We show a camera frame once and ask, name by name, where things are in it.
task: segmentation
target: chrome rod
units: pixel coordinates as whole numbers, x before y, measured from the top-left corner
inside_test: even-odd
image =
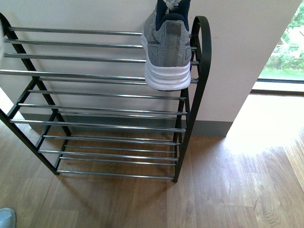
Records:
[[[9,27],[10,31],[20,32],[53,32],[53,33],[78,33],[78,34],[96,34],[96,35],[123,35],[123,36],[141,36],[141,32],[127,31],[107,31],[107,30],[83,30],[83,29],[60,29],[60,28],[21,28]]]
[[[113,109],[113,108],[86,108],[86,107],[73,107],[73,106],[60,106],[48,104],[18,104],[21,107],[27,108],[51,108],[51,109],[75,109],[86,111],[103,111],[103,112],[123,112],[123,113],[149,113],[149,114],[169,114],[169,115],[186,115],[187,112],[169,112],[169,111],[145,111],[145,110],[126,110],[126,109]]]
[[[53,73],[53,72],[41,72],[41,71],[25,71],[25,70],[0,70],[0,74],[2,74],[2,75],[32,76],[32,77],[64,77],[64,78],[127,80],[127,81],[142,81],[142,82],[144,82],[144,77],[135,77],[135,76],[66,74],[66,73]]]
[[[123,97],[123,98],[143,98],[143,99],[160,99],[160,100],[185,100],[185,97],[178,96],[146,96],[146,95],[119,95],[119,94],[94,94],[94,93],[73,93],[63,91],[49,91],[49,90],[28,90],[35,94],[56,94],[56,95],[77,95],[77,96],[103,96],[103,97]]]
[[[50,60],[70,60],[70,61],[91,61],[91,62],[113,62],[113,63],[145,63],[144,58],[105,58],[105,57],[86,57],[86,56],[58,56],[58,55],[32,55],[5,53],[7,58],[21,59],[50,59]]]
[[[79,79],[56,79],[56,78],[39,78],[39,81],[52,81],[52,82],[76,82],[76,83],[101,83],[101,84],[117,84],[117,85],[137,85],[146,86],[145,82],[122,82],[118,80],[79,80]]]
[[[58,112],[67,116],[92,116],[92,117],[113,117],[113,118],[136,118],[136,119],[166,119],[176,120],[176,117],[154,116],[154,115],[115,115],[115,114],[97,114],[97,113],[76,113],[76,112]]]
[[[161,176],[141,176],[141,175],[130,175],[130,174],[83,172],[83,171],[68,171],[68,170],[57,170],[57,172],[59,172],[59,173],[72,173],[72,174],[85,174],[85,175],[100,175],[100,176],[114,176],[114,177],[138,177],[138,178],[173,180],[173,177],[161,177]]]
[[[164,160],[164,161],[172,161],[172,162],[178,161],[178,158],[151,157],[151,156],[135,156],[135,155],[120,155],[120,154],[107,154],[107,153],[83,153],[83,152],[47,151],[47,150],[38,150],[38,152],[39,153],[80,155],[80,156],[108,157],[108,158],[130,158],[130,159]]]
[[[112,148],[112,147],[97,147],[97,146],[75,146],[65,145],[67,148],[91,149],[91,150],[110,150],[110,151],[132,151],[132,152],[147,152],[147,153],[175,153],[175,151],[156,151],[156,150],[139,150],[126,148]]]
[[[54,46],[74,46],[74,47],[94,47],[94,48],[143,48],[142,45],[135,44],[106,44],[106,43],[83,43],[83,42],[58,42],[42,40],[21,40],[5,39],[5,43],[10,44],[33,44],[33,45],[54,45]]]
[[[141,164],[141,165],[164,165],[164,166],[174,166],[174,163],[153,163],[153,162],[139,162],[139,161],[117,161],[117,160],[104,160],[104,159],[89,159],[89,158],[69,158],[69,157],[59,157],[62,160],[71,161],[84,161],[84,162],[112,162],[112,163],[125,163],[125,164]]]
[[[85,134],[72,134],[71,137],[122,139],[122,140],[138,140],[138,141],[157,141],[157,142],[171,142],[171,143],[173,142],[172,139],[130,138],[130,137],[116,137],[116,136],[105,136],[105,135],[85,135]]]
[[[74,127],[96,127],[96,128],[110,128],[110,129],[133,129],[133,130],[151,130],[151,131],[163,131],[163,132],[186,132],[186,129],[180,128],[164,128],[164,127],[140,127],[140,126],[124,126],[124,125],[109,125],[98,123],[69,123],[69,122],[50,122],[50,121],[38,121],[38,120],[10,120],[14,124],[39,124],[39,125],[51,125],[51,126],[74,126]]]
[[[115,139],[115,138],[98,138],[98,137],[79,137],[79,136],[54,136],[45,135],[44,138],[48,139],[64,139],[64,140],[82,140],[82,141],[99,141],[99,142],[115,142],[115,143],[139,143],[139,144],[156,144],[156,145],[179,145],[178,142],[162,142],[162,141],[144,141],[144,140],[131,140],[131,139]]]

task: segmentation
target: navy blue lining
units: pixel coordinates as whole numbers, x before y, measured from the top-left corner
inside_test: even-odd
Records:
[[[185,24],[186,30],[189,31],[188,12],[190,9],[190,0],[182,0],[176,12],[169,12],[166,15],[167,5],[163,0],[157,0],[157,14],[155,19],[156,31],[158,31],[163,22],[166,20],[182,20]]]

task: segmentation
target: shoe sole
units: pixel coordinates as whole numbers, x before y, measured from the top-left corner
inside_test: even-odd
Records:
[[[143,49],[146,51],[147,61],[145,63],[144,77],[147,85],[152,89],[161,91],[175,91],[185,89],[190,85],[190,62],[186,66],[160,67],[154,66],[149,60],[148,42],[141,36]]]

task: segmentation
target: sneaker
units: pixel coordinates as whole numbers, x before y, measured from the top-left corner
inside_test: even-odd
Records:
[[[141,37],[147,53],[144,76],[152,89],[181,90],[191,82],[189,8],[190,0],[158,0],[144,25]]]
[[[0,228],[15,228],[16,215],[10,208],[0,209]]]

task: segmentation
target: baseboard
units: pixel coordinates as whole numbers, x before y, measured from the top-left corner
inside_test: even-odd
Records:
[[[49,115],[46,114],[25,114],[23,117],[27,120],[48,121]],[[91,124],[114,124],[114,125],[128,125],[128,126],[149,126],[149,127],[175,127],[175,120],[159,120],[159,119],[141,119],[141,118],[111,118],[111,117],[88,117],[88,116],[64,116],[66,122],[82,122]],[[225,137],[232,126],[233,122],[222,121],[196,121],[193,127],[192,135]],[[37,124],[30,124],[34,130],[43,129],[43,126]],[[61,130],[60,126],[52,126],[52,130]],[[121,129],[98,129],[98,128],[83,128],[72,127],[75,131],[98,131],[98,132],[122,132]],[[138,130],[137,133],[155,134],[155,131]]]

